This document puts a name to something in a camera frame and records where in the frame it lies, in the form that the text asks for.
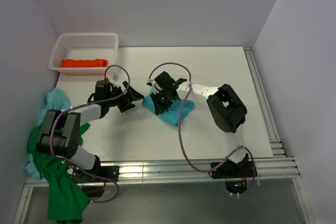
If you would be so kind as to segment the white perforated plastic basket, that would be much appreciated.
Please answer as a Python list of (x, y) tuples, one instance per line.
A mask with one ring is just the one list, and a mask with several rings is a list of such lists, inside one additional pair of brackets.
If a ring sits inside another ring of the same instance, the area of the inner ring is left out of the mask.
[(119, 37), (115, 33), (66, 33), (58, 37), (49, 58), (48, 67), (65, 75), (103, 75), (106, 67), (61, 66), (63, 60), (103, 59), (108, 65), (115, 63)]

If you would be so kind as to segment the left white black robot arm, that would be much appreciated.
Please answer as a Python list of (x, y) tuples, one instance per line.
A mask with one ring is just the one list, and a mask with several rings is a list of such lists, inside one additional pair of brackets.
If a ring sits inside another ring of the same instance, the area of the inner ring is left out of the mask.
[(80, 146), (80, 128), (103, 118), (112, 107), (118, 107), (123, 113), (135, 107), (134, 101), (144, 99), (127, 81), (123, 86), (125, 90), (108, 79), (100, 80), (88, 102), (80, 108), (48, 110), (38, 133), (36, 150), (66, 160), (84, 169), (83, 175), (89, 181), (98, 181), (102, 176), (100, 158)]

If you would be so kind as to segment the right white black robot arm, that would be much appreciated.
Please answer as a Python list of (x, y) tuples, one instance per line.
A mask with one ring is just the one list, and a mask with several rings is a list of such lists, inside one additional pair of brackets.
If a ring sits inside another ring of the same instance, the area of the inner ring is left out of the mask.
[(182, 140), (181, 124), (195, 108), (194, 102), (206, 104), (215, 125), (224, 132), (228, 154), (228, 173), (234, 177), (245, 171), (249, 152), (244, 145), (243, 124), (247, 108), (234, 89), (224, 84), (210, 87), (191, 82), (191, 79), (174, 80), (166, 71), (156, 78), (148, 78), (152, 90), (143, 100), (143, 105), (155, 115), (178, 127), (179, 141)]

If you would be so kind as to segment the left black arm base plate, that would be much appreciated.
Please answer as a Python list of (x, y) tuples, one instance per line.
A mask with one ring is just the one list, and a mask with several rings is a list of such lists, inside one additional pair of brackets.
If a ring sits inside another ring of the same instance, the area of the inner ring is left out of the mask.
[[(85, 170), (85, 172), (117, 182), (119, 166), (101, 166), (96, 170)], [(80, 170), (73, 171), (70, 177), (73, 182), (80, 185), (83, 192), (90, 198), (101, 197), (108, 182), (101, 178), (89, 176)]]

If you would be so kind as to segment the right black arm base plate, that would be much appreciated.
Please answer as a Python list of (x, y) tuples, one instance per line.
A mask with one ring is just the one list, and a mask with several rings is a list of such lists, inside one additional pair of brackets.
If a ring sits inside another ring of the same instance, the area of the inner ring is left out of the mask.
[(213, 179), (253, 178), (253, 174), (257, 176), (252, 161), (240, 162), (239, 164), (227, 161), (221, 167), (208, 174)]

